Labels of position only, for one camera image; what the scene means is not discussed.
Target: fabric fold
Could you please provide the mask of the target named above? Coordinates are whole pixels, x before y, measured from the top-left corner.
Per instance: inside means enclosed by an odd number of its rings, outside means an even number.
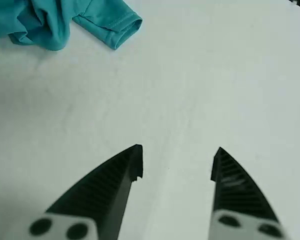
[[[9,35],[14,44],[60,50],[71,20],[114,50],[142,23],[122,0],[0,0],[0,38]]]

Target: teal shirt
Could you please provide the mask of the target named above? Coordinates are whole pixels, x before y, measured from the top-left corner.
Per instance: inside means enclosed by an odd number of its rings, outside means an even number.
[[[0,0],[0,38],[14,44],[60,50],[71,20],[114,50],[142,23],[122,0]]]

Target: white table surface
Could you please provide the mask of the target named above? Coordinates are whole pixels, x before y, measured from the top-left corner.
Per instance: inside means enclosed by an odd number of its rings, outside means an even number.
[[[72,23],[58,52],[0,39],[0,236],[136,143],[120,240],[207,239],[225,148],[300,240],[300,7],[288,0],[127,0],[117,51]]]

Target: shirt sleeve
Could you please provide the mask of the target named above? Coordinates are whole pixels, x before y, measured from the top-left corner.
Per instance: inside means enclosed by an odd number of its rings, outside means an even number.
[[[114,50],[138,31],[142,23],[122,0],[91,0],[86,10],[73,20]]]

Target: teal cloth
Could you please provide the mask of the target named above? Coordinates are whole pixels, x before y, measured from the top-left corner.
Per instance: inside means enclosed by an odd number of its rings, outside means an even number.
[[[0,38],[57,51],[70,36],[70,21],[117,49],[142,19],[122,0],[0,0]]]

